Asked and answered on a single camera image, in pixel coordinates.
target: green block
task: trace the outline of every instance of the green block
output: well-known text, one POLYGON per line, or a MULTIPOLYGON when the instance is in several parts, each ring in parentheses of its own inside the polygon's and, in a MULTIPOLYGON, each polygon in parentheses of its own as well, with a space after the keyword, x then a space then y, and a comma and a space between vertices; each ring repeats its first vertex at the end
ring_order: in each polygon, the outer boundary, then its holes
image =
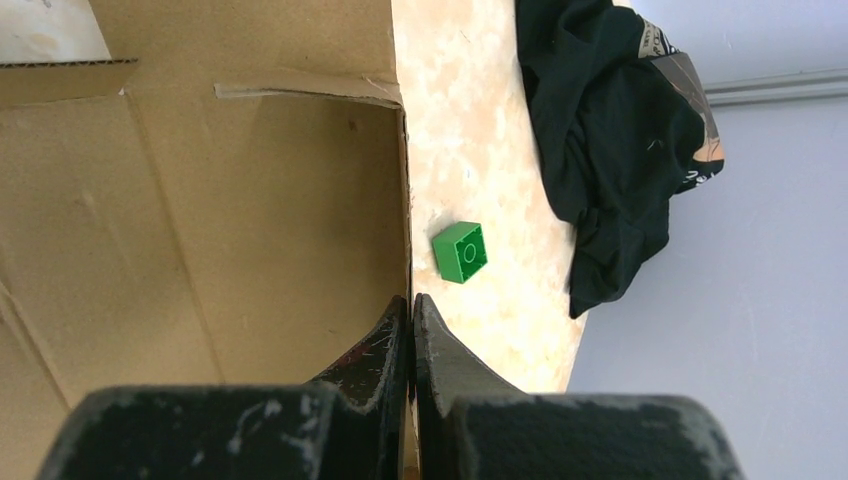
POLYGON ((433 238, 433 250, 442 278, 465 283, 486 264, 483 228, 479 223, 457 222, 433 238))

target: clothing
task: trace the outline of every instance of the clothing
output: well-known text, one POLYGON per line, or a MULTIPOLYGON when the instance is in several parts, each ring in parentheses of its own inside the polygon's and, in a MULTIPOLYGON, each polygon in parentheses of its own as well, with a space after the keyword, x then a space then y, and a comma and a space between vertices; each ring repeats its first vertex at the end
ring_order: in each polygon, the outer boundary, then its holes
POLYGON ((545 193, 577 227, 569 279, 577 318, 624 294, 669 240, 669 199, 721 170, 723 158, 717 133, 709 141, 714 122, 697 76, 681 92, 667 78, 687 78, 688 57, 655 64, 683 54, 631 9, 517 0, 516 22, 545 193), (704 148, 708 160, 697 161, 704 148))

